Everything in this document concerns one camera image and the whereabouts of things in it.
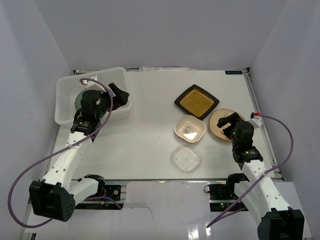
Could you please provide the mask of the cream bird pattern plate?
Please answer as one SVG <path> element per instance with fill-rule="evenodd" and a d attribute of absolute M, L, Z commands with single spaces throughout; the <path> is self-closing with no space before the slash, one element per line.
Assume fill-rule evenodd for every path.
<path fill-rule="evenodd" d="M 228 141 L 228 142 L 231 142 L 230 139 L 228 139 L 225 135 L 224 135 L 224 132 L 223 130 L 228 128 L 231 124 L 230 123 L 227 123 L 225 124 L 223 127 L 218 127 L 217 124 L 218 124 L 218 121 L 220 118 L 225 118 L 231 114 L 235 113 L 234 110 L 232 109 L 227 109 L 227 108 L 220 108 L 220 109 L 217 109 L 215 110 L 212 115 L 210 116 L 209 118 L 209 121 L 208 121 L 208 125 L 209 125 L 209 129 L 210 131 L 218 138 L 222 139 L 222 140 L 225 140 L 225 141 Z"/>

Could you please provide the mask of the teal round plate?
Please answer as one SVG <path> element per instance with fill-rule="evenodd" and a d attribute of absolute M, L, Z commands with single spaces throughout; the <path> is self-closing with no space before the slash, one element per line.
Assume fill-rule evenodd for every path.
<path fill-rule="evenodd" d="M 83 93 L 85 92 L 86 90 L 82 90 L 75 98 L 75 101 L 74 101 L 74 107 L 76 110 L 79 110 L 82 105 L 81 105 L 81 100 L 83 98 Z"/>

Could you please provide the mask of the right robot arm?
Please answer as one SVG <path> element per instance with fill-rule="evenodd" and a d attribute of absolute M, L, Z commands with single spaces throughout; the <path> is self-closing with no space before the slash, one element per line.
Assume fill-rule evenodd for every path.
<path fill-rule="evenodd" d="M 257 224 L 260 240 L 303 239 L 305 217 L 293 209 L 269 177 L 263 157 L 253 144 L 254 130 L 262 126 L 262 117 L 253 112 L 243 120 L 236 112 L 222 117 L 217 127 L 231 141 L 232 156 L 241 173 L 228 176 L 226 195 L 241 201 Z"/>

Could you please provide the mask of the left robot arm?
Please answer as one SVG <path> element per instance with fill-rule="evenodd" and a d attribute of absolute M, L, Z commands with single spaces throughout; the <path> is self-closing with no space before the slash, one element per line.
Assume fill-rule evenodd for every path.
<path fill-rule="evenodd" d="M 93 145 L 98 132 L 113 110 L 127 104 L 130 94 L 113 82 L 108 86 L 97 83 L 81 91 L 74 102 L 76 109 L 66 143 L 66 150 L 59 154 L 52 168 L 39 181 L 29 186 L 33 213 L 49 219 L 68 221 L 76 205 L 106 195 L 104 178 L 87 174 L 72 184 L 74 172 Z"/>

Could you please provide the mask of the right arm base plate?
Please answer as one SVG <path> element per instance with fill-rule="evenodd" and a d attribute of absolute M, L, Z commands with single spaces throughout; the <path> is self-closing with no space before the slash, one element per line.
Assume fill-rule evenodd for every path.
<path fill-rule="evenodd" d="M 213 213 L 224 211 L 238 198 L 226 184 L 209 184 L 203 190 L 209 194 L 210 211 Z"/>

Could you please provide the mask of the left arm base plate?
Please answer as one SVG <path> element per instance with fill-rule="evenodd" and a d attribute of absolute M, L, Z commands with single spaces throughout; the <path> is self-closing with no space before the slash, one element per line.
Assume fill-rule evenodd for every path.
<path fill-rule="evenodd" d="M 99 193 L 89 196 L 77 208 L 83 210 L 121 210 L 123 203 L 121 201 L 121 185 L 106 185 L 102 187 Z"/>

